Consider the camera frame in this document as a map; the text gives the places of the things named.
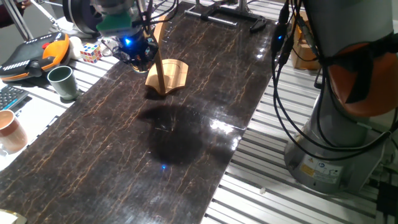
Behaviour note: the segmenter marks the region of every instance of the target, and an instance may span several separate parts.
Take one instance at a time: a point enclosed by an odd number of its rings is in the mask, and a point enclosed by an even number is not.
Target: dark marble surface
[[[0,172],[0,208],[30,224],[200,223],[270,79],[274,25],[251,35],[188,6],[162,44],[187,87],[159,98],[119,62]]]

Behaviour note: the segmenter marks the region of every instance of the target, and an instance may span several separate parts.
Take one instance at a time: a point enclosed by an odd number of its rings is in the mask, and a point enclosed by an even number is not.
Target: blue led
[[[125,38],[124,41],[125,41],[126,45],[130,45],[131,44],[131,40],[129,40],[127,38]]]

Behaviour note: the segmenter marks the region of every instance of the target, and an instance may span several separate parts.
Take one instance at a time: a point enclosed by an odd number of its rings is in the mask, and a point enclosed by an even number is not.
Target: robot end effector
[[[91,0],[91,4],[103,15],[103,21],[96,26],[98,31],[118,43],[110,49],[113,55],[138,72],[148,71],[159,47],[148,26],[150,11],[143,20],[144,0]]]

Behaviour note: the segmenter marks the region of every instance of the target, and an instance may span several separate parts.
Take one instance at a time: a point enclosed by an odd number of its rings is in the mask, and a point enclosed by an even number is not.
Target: desk
[[[162,44],[187,88],[159,98],[117,63],[1,172],[0,206],[32,223],[200,222],[271,77],[274,24],[251,35],[189,7]]]

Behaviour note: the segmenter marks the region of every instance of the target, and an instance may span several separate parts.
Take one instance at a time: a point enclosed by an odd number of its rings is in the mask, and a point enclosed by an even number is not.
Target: warning label
[[[300,170],[316,180],[335,184],[340,176],[342,168],[342,166],[334,166],[306,155]]]

